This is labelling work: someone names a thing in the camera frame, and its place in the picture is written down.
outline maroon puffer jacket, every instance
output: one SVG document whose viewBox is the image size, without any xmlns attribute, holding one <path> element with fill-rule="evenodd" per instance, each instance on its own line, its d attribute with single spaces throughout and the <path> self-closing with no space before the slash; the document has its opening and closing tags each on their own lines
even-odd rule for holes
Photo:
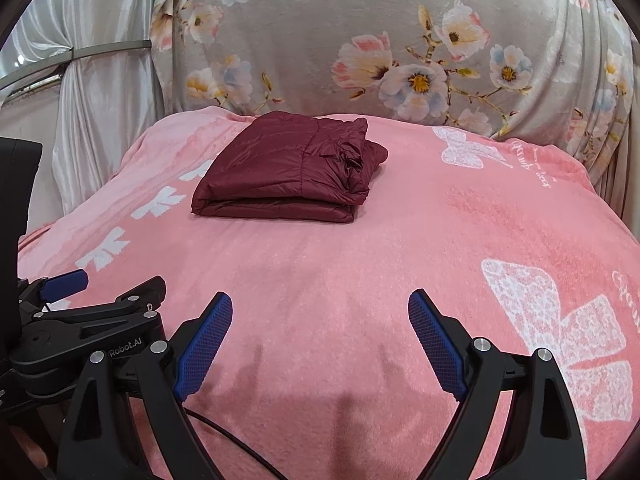
<svg viewBox="0 0 640 480">
<path fill-rule="evenodd" d="M 216 157 L 193 194 L 201 216 L 351 222 L 386 160 L 367 120 L 270 112 Z"/>
</svg>

